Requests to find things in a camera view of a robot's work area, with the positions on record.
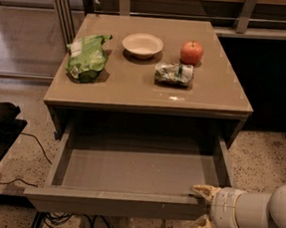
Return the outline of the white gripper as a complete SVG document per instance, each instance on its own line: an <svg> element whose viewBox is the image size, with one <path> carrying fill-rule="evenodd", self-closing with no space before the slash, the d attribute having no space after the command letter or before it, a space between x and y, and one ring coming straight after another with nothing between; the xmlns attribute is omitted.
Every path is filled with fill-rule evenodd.
<svg viewBox="0 0 286 228"><path fill-rule="evenodd" d="M236 222L236 202L237 198L244 194L243 190L231 187L221 189L208 184L194 184L190 189L208 202L212 202L210 217L204 214L192 221L187 228L240 228Z"/></svg>

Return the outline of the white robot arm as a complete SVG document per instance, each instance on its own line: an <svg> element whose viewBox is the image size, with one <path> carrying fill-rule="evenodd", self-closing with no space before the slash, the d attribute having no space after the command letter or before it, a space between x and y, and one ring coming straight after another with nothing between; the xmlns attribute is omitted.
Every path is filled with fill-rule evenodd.
<svg viewBox="0 0 286 228"><path fill-rule="evenodd" d="M192 185L209 206L189 228L286 228L286 184L272 193Z"/></svg>

